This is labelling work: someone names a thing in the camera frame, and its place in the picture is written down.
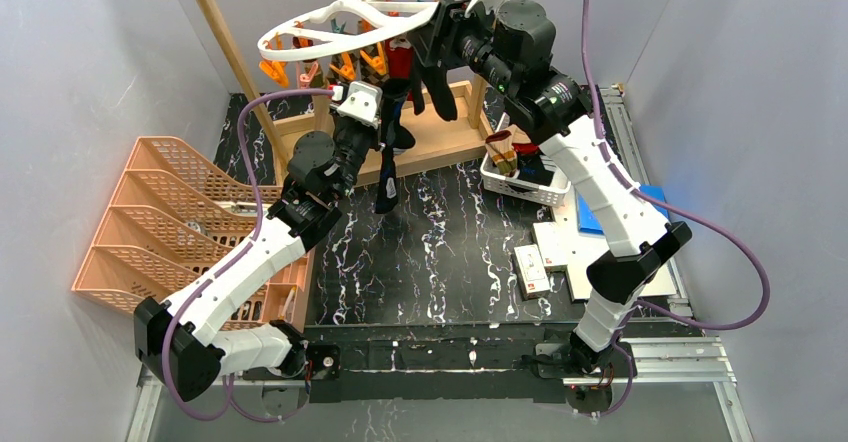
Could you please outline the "orange clothes peg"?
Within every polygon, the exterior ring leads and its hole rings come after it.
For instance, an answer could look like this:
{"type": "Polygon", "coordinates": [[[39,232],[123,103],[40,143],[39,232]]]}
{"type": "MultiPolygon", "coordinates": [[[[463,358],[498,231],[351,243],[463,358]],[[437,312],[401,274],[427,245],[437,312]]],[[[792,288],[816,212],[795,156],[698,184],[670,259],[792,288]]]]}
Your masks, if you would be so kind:
{"type": "Polygon", "coordinates": [[[286,62],[261,59],[258,66],[260,70],[279,87],[287,88],[290,85],[286,71],[286,62]]]}

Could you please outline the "black sock with blue print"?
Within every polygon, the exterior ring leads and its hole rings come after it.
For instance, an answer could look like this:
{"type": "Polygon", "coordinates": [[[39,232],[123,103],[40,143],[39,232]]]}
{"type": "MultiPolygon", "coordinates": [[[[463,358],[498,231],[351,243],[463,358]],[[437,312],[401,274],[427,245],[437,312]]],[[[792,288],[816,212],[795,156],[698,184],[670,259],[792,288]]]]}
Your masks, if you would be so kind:
{"type": "Polygon", "coordinates": [[[400,123],[401,113],[411,90],[411,81],[390,78],[382,87],[380,107],[380,154],[378,192],[374,212],[384,215],[391,212],[399,201],[395,155],[414,147],[415,138],[400,123]]]}

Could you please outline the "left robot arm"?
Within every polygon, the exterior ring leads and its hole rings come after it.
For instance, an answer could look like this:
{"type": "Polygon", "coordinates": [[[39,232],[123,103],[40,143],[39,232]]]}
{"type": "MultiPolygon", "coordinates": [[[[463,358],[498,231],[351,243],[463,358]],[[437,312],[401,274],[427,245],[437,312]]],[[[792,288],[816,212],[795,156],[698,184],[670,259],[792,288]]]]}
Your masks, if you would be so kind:
{"type": "Polygon", "coordinates": [[[253,230],[185,288],[134,310],[139,360],[180,402],[203,394],[220,378],[273,369],[304,378],[308,342],[286,321],[226,331],[231,315],[270,278],[313,249],[340,220],[369,151],[380,147],[382,89],[364,82],[324,90],[333,133],[311,131],[295,145],[280,198],[257,208],[253,230]]]}

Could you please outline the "white round clip hanger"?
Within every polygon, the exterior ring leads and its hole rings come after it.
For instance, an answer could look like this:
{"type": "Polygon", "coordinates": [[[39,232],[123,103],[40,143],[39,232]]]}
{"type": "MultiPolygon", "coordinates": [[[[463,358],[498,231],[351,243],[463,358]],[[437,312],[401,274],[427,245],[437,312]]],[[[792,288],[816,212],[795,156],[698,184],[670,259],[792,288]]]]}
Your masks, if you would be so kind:
{"type": "Polygon", "coordinates": [[[330,57],[425,25],[441,0],[335,0],[268,30],[256,43],[271,62],[330,57]]]}

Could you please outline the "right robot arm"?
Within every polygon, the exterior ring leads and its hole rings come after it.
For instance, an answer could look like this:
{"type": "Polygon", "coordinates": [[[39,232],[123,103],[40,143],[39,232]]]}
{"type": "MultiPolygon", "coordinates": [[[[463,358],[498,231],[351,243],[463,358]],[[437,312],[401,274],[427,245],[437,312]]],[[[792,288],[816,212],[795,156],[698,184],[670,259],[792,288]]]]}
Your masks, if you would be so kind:
{"type": "Polygon", "coordinates": [[[599,221],[608,249],[586,270],[592,291],[569,338],[568,368],[605,365],[643,287],[692,237],[640,198],[601,134],[597,103],[551,64],[556,28],[531,0],[509,0],[488,15],[469,1],[440,0],[430,19],[407,35],[412,74],[445,121],[447,73],[469,67],[504,99],[505,112],[572,183],[599,221]]]}

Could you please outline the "yellow-orange clothes peg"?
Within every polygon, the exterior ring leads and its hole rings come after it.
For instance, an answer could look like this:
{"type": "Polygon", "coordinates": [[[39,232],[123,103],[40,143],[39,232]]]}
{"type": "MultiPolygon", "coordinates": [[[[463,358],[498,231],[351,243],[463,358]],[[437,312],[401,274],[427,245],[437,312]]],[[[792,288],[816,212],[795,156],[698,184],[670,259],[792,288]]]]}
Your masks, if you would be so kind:
{"type": "Polygon", "coordinates": [[[372,51],[361,49],[361,60],[376,74],[386,76],[389,72],[388,59],[381,43],[372,46],[372,51]]]}

